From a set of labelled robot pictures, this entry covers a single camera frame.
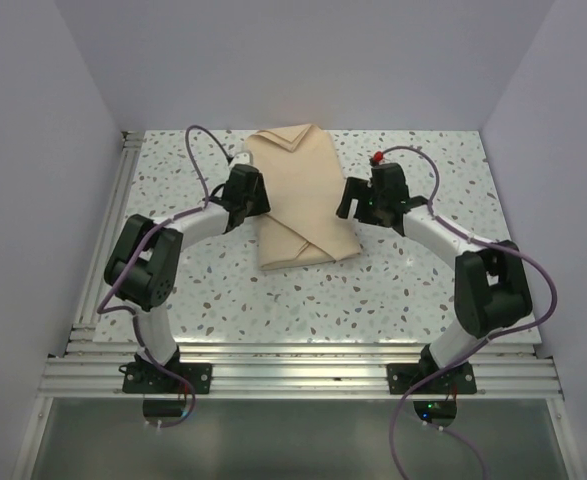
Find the beige cloth mat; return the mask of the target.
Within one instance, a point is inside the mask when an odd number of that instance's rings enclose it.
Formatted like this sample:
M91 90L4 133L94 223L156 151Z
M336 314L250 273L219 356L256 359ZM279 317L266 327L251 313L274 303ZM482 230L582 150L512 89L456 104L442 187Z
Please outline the beige cloth mat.
M270 211L256 220L262 270L357 256L352 224L336 215L345 177L331 135L316 125L261 130L245 141L262 173Z

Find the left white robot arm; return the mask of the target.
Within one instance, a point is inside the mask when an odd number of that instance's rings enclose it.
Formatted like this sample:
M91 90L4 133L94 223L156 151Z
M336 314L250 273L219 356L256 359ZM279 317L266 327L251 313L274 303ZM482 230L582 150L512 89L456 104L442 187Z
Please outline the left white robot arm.
M168 320L183 251L225 235L250 217L270 211L264 177L248 164L237 164L204 207L165 219L130 216L107 260L104 281L110 286L98 306L100 314L125 310L132 316L138 356L149 363L145 379L158 392L174 390L180 367Z

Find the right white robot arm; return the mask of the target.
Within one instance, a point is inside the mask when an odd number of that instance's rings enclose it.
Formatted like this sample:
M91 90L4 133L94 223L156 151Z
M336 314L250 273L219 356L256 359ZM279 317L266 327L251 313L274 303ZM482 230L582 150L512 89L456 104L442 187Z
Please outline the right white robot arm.
M517 246L476 238L436 215L430 199L409 193L399 165L374 166L368 180L349 177L336 215L390 228L452 268L454 320L424 347L418 363L418 379L427 391L443 391L454 380L454 360L489 334L531 314L531 294Z

